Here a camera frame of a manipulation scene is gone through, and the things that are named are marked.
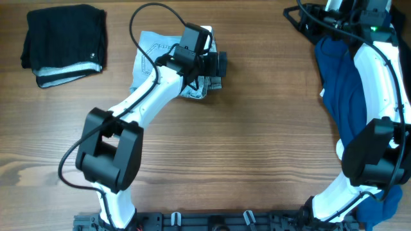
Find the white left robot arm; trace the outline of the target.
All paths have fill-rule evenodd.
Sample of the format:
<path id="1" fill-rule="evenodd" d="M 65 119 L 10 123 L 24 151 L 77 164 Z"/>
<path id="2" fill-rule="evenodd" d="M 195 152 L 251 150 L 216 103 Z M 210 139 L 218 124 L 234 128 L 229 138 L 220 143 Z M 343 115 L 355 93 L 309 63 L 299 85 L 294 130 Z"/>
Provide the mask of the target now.
<path id="1" fill-rule="evenodd" d="M 75 166 L 99 197 L 101 210 L 91 218 L 91 230 L 137 228 L 130 185 L 141 165 L 144 130 L 172 99 L 204 99 L 209 90 L 219 89 L 227 55 L 217 52 L 211 26 L 187 23 L 153 64 L 124 101 L 87 114 Z"/>

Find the light blue denim shorts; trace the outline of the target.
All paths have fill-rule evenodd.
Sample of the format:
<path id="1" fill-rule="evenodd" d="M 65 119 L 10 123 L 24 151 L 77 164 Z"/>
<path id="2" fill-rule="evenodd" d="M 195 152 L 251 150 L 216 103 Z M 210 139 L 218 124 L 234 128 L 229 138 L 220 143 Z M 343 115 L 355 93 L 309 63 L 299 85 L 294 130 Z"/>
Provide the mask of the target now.
<path id="1" fill-rule="evenodd" d="M 181 36 L 166 36 L 160 35 L 153 31 L 142 31 L 139 39 L 139 45 L 143 51 L 153 61 L 155 61 L 158 57 L 168 52 L 172 45 L 178 44 L 180 40 Z M 151 75 L 152 70 L 153 66 L 148 61 L 147 57 L 145 57 L 140 51 L 137 51 L 132 72 L 133 82 L 130 86 L 131 93 L 133 93 L 145 82 L 145 80 Z M 180 96 L 183 98 L 204 99 L 209 91 L 222 88 L 222 78 L 219 76 L 199 76 L 198 84 L 198 90 L 193 90 L 190 87 L 186 87 L 180 93 Z"/>

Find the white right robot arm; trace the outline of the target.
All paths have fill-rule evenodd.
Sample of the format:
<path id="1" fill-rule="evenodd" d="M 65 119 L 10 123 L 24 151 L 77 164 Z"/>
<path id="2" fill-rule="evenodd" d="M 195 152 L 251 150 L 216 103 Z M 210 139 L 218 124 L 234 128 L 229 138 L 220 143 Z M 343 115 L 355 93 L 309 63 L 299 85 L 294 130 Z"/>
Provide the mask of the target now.
<path id="1" fill-rule="evenodd" d="M 410 102 L 406 62 L 390 1 L 298 2 L 284 9 L 315 46 L 322 100 L 337 124 L 342 170 L 304 211 L 313 224 L 335 224 L 365 203 L 395 204 L 410 178 Z"/>

